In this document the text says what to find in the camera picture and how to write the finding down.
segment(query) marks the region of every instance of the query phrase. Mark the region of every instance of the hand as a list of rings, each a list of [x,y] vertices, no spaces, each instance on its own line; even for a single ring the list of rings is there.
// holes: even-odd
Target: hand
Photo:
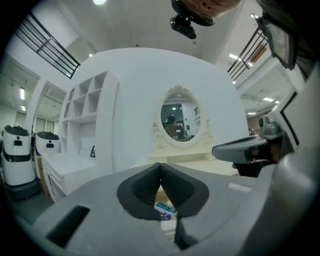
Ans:
[[[271,144],[270,145],[270,155],[271,159],[277,163],[280,160],[280,154],[281,154],[282,146],[279,143]],[[251,154],[253,157],[256,157],[259,155],[259,149],[255,148],[251,151]],[[232,168],[237,169],[236,165],[233,163]]]

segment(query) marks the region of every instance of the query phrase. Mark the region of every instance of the round ceiling light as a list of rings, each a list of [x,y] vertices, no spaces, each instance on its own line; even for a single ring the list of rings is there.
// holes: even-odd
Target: round ceiling light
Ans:
[[[93,2],[97,5],[97,6],[100,6],[100,5],[103,5],[107,0],[93,0]]]

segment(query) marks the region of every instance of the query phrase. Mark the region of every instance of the blue and white package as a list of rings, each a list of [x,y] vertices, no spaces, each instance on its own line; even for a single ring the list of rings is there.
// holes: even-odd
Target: blue and white package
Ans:
[[[160,212],[162,221],[173,221],[176,220],[177,211],[175,208],[170,207],[162,202],[158,202],[154,208]]]

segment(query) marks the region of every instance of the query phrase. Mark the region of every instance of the black camera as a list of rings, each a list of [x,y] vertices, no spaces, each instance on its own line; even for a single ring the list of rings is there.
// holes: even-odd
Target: black camera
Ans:
[[[176,11],[177,15],[170,19],[171,28],[174,31],[186,36],[190,39],[196,39],[197,33],[191,26],[191,22],[197,23],[201,26],[210,27],[216,24],[216,20],[211,17],[200,17],[191,12],[182,2],[179,0],[171,0],[172,8]]]
[[[191,22],[187,19],[184,19],[180,15],[176,15],[170,19],[171,28],[174,31],[179,32],[180,34],[186,36],[190,39],[196,39],[197,34],[194,28],[191,26]]]

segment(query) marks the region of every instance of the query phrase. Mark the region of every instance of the person reflected in mirror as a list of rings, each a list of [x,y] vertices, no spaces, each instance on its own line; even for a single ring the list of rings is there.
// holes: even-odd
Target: person reflected in mirror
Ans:
[[[178,125],[174,115],[170,115],[167,118],[167,127],[165,132],[175,141],[185,142],[187,141],[187,133],[182,125]]]

